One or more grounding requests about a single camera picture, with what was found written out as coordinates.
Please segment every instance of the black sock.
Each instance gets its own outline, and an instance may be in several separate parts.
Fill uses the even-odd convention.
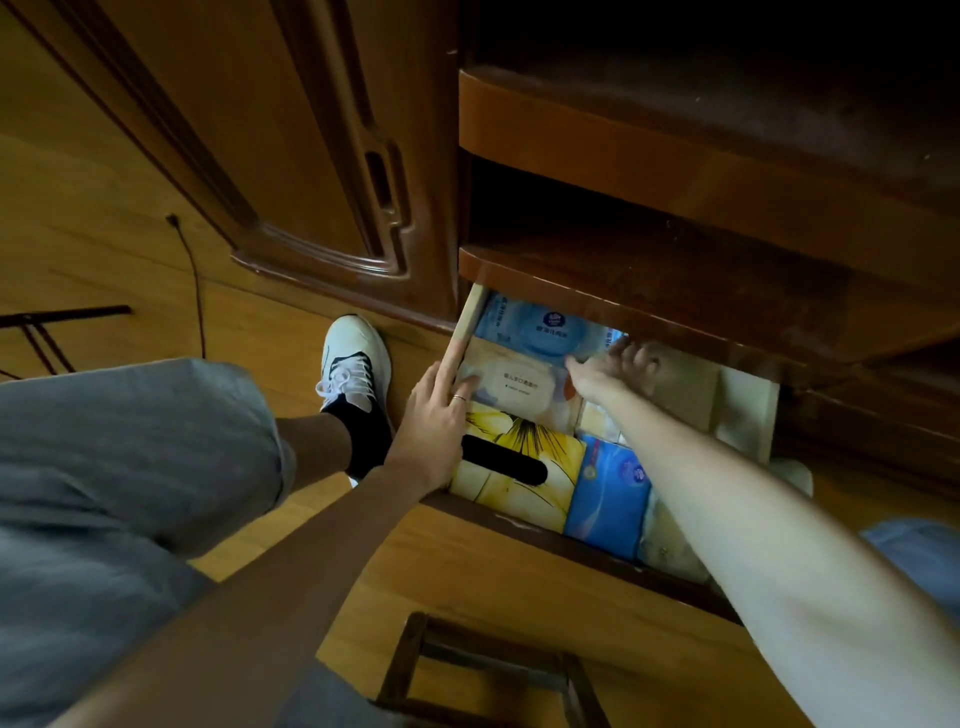
[[[371,404],[371,411],[364,412],[360,407],[350,404],[347,395],[340,395],[323,409],[326,414],[340,420],[350,434],[351,453],[347,475],[354,480],[362,480],[373,468],[383,465],[394,439],[380,405],[373,400]]]

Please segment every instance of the blue tissue package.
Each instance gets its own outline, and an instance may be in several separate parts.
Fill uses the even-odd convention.
[[[621,334],[615,328],[567,316],[549,306],[494,293],[474,335],[562,367],[567,354],[586,358],[606,349]]]
[[[633,560],[650,496],[650,478],[629,448],[584,435],[584,461],[564,535]]]

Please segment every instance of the wooden floor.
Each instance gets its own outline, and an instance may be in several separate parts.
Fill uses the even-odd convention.
[[[261,279],[39,46],[0,10],[0,313],[128,303],[131,317],[50,326],[78,369],[199,352],[193,278],[163,218],[183,220],[203,278],[209,357],[246,367],[277,415],[315,412],[327,327],[345,304]],[[380,316],[398,418],[442,336]],[[41,376],[17,331],[0,369]],[[960,524],[960,507],[826,462],[816,498],[850,527],[894,514]],[[295,494],[207,554],[222,579],[341,495]],[[613,725],[804,725],[744,630],[478,526],[418,507],[377,551],[319,655],[373,695],[406,617],[423,610],[582,655]],[[414,693],[488,715],[562,725],[552,698],[426,664]]]

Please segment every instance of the wooden cabinet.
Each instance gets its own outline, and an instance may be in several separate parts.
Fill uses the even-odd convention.
[[[780,383],[792,446],[960,493],[952,45],[501,0],[4,2],[239,263],[440,329],[459,273]]]
[[[11,0],[254,270],[456,320],[457,8]]]

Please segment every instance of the gray pants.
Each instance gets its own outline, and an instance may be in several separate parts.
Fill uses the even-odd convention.
[[[213,587],[182,560],[290,492],[245,372],[177,359],[0,384],[0,726],[46,725]],[[279,725],[395,725],[317,663]]]

